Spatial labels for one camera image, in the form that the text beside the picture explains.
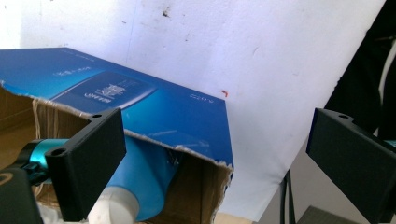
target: white backdrop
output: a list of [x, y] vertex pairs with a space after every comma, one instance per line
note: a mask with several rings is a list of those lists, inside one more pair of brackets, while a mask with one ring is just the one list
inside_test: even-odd
[[0, 49], [69, 47], [226, 100], [220, 212], [258, 220], [383, 4], [0, 0]]

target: cardboard box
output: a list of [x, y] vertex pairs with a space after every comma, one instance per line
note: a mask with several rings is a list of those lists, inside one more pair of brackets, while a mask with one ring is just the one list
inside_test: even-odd
[[223, 100], [72, 49], [0, 50], [0, 64], [1, 144], [33, 114], [38, 138], [69, 138], [90, 114], [121, 107], [126, 137], [184, 154], [148, 223], [213, 223], [233, 174]]

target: red mark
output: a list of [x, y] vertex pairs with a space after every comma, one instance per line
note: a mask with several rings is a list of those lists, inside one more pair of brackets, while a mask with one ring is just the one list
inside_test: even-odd
[[222, 91], [224, 93], [225, 97], [228, 97], [228, 91]]

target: blue bottle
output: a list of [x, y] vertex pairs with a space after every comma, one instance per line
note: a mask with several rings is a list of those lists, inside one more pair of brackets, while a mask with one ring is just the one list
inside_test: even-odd
[[158, 215], [180, 153], [127, 137], [127, 153], [89, 214], [90, 223], [134, 223]]

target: black mounting plate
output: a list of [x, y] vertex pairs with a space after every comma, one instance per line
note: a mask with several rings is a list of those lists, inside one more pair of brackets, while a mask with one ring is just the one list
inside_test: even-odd
[[390, 222], [396, 209], [396, 148], [353, 120], [316, 109], [306, 153], [370, 223]]
[[87, 218], [126, 153], [119, 108], [92, 115], [88, 121], [45, 155], [64, 221]]

